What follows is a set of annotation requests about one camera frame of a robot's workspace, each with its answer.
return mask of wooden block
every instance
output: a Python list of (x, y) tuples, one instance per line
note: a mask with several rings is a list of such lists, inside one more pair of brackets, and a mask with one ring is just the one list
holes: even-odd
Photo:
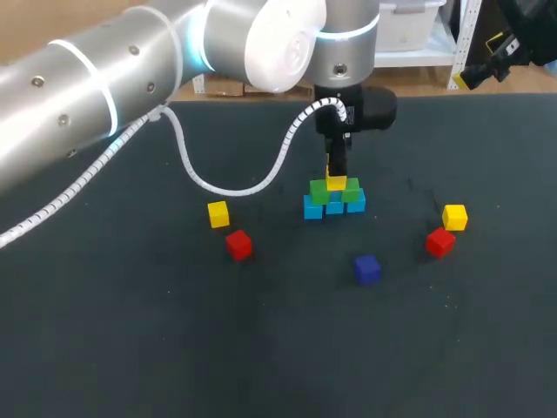
[(468, 214), (464, 205), (447, 205), (443, 211), (443, 225), (447, 231), (464, 231)]
[(228, 207), (226, 202), (215, 202), (207, 205), (209, 210), (209, 220), (211, 221), (211, 228), (222, 228), (223, 226), (230, 225), (230, 218), (228, 216)]

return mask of floor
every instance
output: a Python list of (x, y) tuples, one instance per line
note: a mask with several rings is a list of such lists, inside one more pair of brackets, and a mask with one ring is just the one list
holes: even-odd
[[(446, 81), (450, 75), (448, 67), (424, 68), (393, 68), (377, 69), (366, 82), (369, 85), (384, 85), (393, 90), (399, 97), (441, 96), (449, 94), (504, 94), (504, 93), (557, 93), (557, 77), (536, 66), (516, 67), (512, 69), (509, 78), (502, 84), (495, 79), (487, 80), (479, 89), (468, 91), (448, 91)], [(289, 93), (280, 97), (272, 95), (254, 95), (239, 100), (286, 99), (295, 100), (307, 98), (305, 95)], [(187, 85), (176, 96), (176, 100), (215, 100), (222, 98), (207, 98), (193, 92), (191, 85)]]

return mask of dark table surface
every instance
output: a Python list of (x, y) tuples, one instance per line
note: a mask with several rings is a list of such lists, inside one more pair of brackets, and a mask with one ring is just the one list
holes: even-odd
[[(176, 104), (192, 161), (247, 187), (301, 103)], [(213, 231), (166, 120), (144, 128), (58, 215), (0, 252), (2, 417), (557, 416), (557, 97), (399, 101), (354, 139), (368, 211), (308, 223), (312, 124), (264, 192)], [(0, 200), (4, 229), (106, 144)], [(444, 204), (470, 222), (425, 254)], [(232, 261), (225, 234), (255, 247)], [(382, 281), (359, 287), (373, 253)]]

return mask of white shelf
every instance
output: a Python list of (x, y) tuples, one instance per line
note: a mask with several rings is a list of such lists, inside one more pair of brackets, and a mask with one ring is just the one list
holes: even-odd
[(456, 43), (438, 14), (427, 47), (420, 51), (377, 52), (376, 68), (453, 66)]

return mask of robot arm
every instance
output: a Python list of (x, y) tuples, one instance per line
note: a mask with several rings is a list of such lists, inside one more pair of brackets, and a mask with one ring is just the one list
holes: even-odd
[(199, 74), (292, 88), (325, 20), (325, 0), (154, 0), (50, 42), (0, 70), (0, 192), (114, 135)]
[(509, 27), (487, 41), (489, 60), (470, 65), (455, 76), (455, 83), (474, 90), (495, 77), (503, 82), (513, 65), (545, 65), (557, 60), (557, 0), (499, 0)]

